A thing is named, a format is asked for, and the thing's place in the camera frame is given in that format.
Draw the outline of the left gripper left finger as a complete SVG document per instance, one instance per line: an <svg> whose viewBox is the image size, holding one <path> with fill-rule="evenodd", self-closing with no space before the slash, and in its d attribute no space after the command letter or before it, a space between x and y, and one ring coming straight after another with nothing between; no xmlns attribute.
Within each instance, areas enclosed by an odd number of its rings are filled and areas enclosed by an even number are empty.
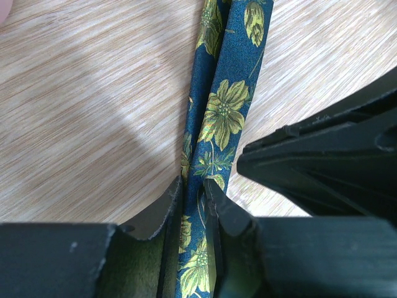
<svg viewBox="0 0 397 298"><path fill-rule="evenodd" d="M2 223L2 297L174 297L181 177L125 223Z"/></svg>

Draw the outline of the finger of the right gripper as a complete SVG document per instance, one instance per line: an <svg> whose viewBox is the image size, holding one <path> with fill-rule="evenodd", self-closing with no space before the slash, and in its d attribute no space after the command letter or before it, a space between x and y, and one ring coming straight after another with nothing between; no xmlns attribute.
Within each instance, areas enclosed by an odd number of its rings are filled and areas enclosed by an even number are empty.
<svg viewBox="0 0 397 298"><path fill-rule="evenodd" d="M396 70L248 144L238 173L311 215L396 216Z"/></svg>

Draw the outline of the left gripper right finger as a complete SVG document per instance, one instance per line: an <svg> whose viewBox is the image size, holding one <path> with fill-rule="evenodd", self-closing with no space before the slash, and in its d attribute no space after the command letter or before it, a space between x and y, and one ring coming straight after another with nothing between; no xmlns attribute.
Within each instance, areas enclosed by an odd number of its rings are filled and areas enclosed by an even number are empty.
<svg viewBox="0 0 397 298"><path fill-rule="evenodd" d="M395 297L396 229L371 217L254 217L203 184L212 297Z"/></svg>

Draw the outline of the blue yellow floral tie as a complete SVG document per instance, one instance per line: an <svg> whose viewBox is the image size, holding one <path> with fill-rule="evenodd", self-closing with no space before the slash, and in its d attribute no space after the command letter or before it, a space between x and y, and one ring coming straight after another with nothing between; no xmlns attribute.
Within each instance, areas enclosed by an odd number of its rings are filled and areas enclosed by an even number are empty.
<svg viewBox="0 0 397 298"><path fill-rule="evenodd" d="M272 1L205 1L182 144L184 182L177 297L209 297L202 185L228 187L261 70Z"/></svg>

